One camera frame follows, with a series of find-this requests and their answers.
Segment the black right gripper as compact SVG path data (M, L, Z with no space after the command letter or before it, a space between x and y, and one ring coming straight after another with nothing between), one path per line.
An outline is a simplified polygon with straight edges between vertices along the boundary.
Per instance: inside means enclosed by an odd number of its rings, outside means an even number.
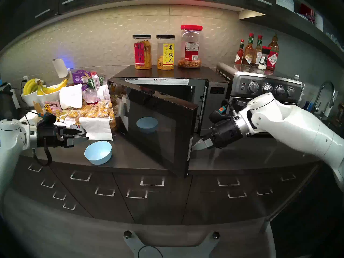
M235 119L230 117L215 123L211 127L211 137L201 138L193 146L192 151L211 148L223 148L243 138L243 134Z

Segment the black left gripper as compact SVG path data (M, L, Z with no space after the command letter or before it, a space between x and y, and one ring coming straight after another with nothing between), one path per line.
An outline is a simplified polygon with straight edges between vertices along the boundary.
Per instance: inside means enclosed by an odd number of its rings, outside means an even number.
M89 138L84 132L75 128L66 128L64 125L37 124L36 147L64 147L73 148L75 145L84 143Z

